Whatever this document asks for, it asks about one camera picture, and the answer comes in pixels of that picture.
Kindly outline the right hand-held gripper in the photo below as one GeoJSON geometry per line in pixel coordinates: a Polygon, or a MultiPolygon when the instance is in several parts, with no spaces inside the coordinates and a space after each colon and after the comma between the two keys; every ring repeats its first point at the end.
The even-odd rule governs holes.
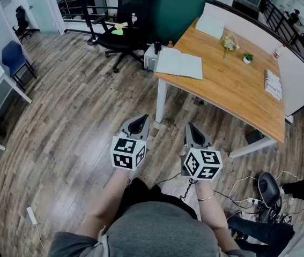
{"type": "Polygon", "coordinates": [[[181,156],[181,176],[193,180],[213,180],[220,174],[223,161],[220,151],[215,150],[210,136],[193,123],[186,124],[186,146],[208,146],[207,148],[187,148],[181,156]]]}

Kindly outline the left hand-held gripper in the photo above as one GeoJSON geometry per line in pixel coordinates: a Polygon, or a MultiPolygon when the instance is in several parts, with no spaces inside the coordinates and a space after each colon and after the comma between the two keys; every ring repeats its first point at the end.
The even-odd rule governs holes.
{"type": "Polygon", "coordinates": [[[142,164],[146,158],[149,129],[150,117],[147,114],[123,123],[119,134],[112,139],[110,158],[113,167],[135,171],[142,164]]]}

